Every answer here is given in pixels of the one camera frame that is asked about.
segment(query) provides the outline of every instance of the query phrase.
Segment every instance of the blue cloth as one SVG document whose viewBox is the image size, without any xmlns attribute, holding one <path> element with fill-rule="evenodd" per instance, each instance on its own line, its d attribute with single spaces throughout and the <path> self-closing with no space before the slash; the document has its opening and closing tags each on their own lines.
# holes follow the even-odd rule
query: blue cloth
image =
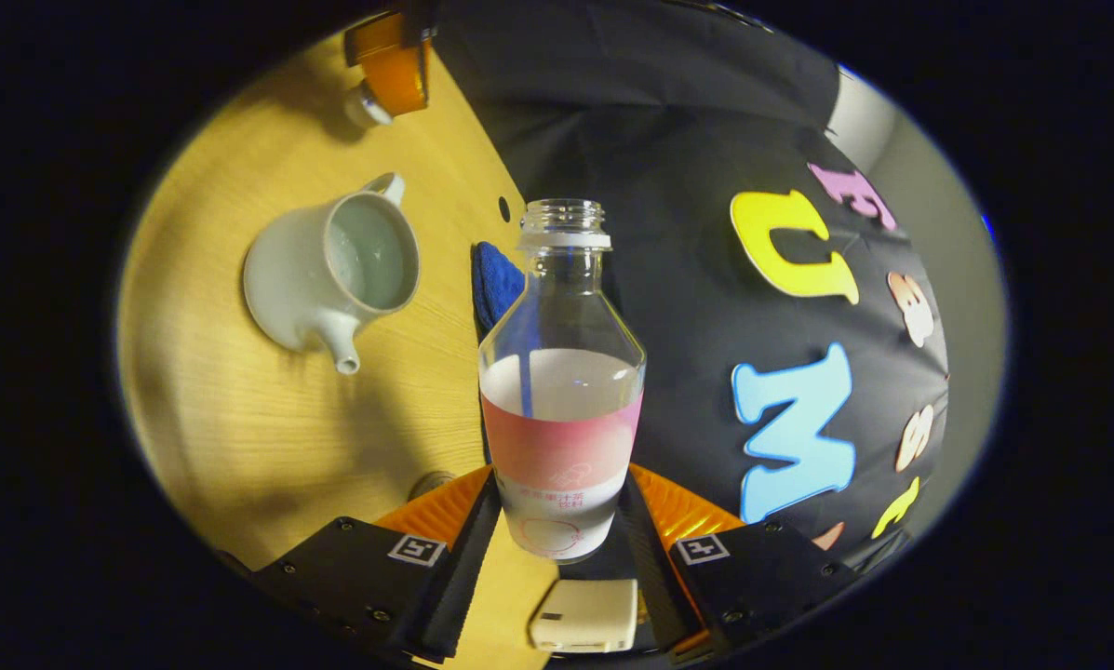
<svg viewBox="0 0 1114 670">
<path fill-rule="evenodd" d="M 475 312 L 481 329 L 489 331 L 524 292 L 524 273 L 489 242 L 475 246 Z"/>
</svg>

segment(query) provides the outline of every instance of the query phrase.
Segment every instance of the plastic bottle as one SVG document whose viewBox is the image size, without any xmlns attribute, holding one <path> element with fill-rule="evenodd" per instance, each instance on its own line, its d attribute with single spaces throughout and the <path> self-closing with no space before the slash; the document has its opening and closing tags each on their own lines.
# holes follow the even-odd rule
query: plastic bottle
<svg viewBox="0 0 1114 670">
<path fill-rule="evenodd" d="M 589 556 L 627 476 L 647 356 L 603 293 L 603 207 L 524 215 L 522 294 L 479 348 L 489 453 L 511 537 L 557 563 Z"/>
</svg>

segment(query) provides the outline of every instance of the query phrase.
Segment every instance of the wooden table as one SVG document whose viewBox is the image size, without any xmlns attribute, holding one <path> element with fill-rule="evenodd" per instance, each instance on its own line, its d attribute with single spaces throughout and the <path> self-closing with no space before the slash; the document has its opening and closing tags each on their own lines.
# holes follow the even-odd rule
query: wooden table
<svg viewBox="0 0 1114 670">
<path fill-rule="evenodd" d="M 341 95 L 361 79 L 336 35 L 233 97 L 158 183 L 123 275 L 119 375 L 140 453 L 192 528 L 252 570 L 339 515 L 397 508 L 429 470 L 483 465 L 470 247 L 492 242 L 519 263 L 524 201 L 437 56 L 429 109 L 390 127 L 344 118 Z M 358 336 L 362 369 L 344 377 L 326 352 L 258 330 L 242 263 L 281 213 L 391 171 L 407 183 L 420 289 Z M 556 577 L 500 518 L 444 666 L 543 667 L 526 624 Z"/>
</svg>

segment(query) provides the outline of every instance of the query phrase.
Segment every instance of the white device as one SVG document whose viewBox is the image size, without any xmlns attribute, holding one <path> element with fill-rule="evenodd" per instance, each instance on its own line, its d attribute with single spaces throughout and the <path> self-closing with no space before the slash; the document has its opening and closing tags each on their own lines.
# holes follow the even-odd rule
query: white device
<svg viewBox="0 0 1114 670">
<path fill-rule="evenodd" d="M 636 593 L 635 580 L 557 580 L 529 624 L 531 644 L 559 653 L 627 651 Z"/>
</svg>

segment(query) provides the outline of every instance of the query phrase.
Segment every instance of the yellow letter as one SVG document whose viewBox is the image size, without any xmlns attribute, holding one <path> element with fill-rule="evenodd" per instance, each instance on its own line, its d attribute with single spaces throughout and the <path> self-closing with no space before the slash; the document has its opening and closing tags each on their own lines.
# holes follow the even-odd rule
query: yellow letter
<svg viewBox="0 0 1114 670">
<path fill-rule="evenodd" d="M 798 264 L 783 260 L 772 244 L 773 229 L 808 230 L 829 240 L 825 222 L 800 191 L 790 191 L 788 195 L 755 192 L 735 195 L 731 200 L 731 223 L 756 270 L 782 292 L 802 298 L 846 295 L 852 305 L 858 304 L 854 275 L 837 251 L 829 254 L 828 263 Z"/>
<path fill-rule="evenodd" d="M 909 506 L 917 501 L 917 493 L 921 493 L 921 478 L 919 476 L 913 476 L 913 484 L 908 487 L 908 491 L 902 493 L 900 497 L 891 501 L 888 505 L 888 509 L 885 509 L 883 516 L 880 516 L 879 523 L 876 523 L 874 532 L 871 533 L 871 538 L 877 538 L 879 535 L 883 534 L 883 531 L 888 528 L 888 523 L 893 521 L 900 521 L 908 513 Z"/>
</svg>

